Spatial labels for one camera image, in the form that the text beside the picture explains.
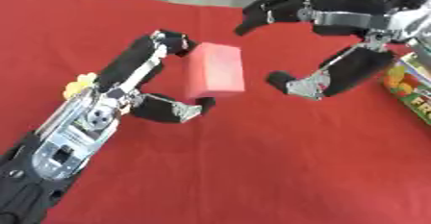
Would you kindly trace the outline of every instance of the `red table surface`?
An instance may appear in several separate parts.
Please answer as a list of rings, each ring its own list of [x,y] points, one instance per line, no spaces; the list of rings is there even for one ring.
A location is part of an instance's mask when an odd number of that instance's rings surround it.
[[[48,224],[429,224],[431,132],[374,78],[335,98],[283,96],[354,42],[305,24],[232,30],[239,9],[154,0],[0,0],[0,149],[43,122],[66,83],[159,28],[240,46],[247,92],[185,125],[124,117]],[[184,96],[181,59],[146,90]]]

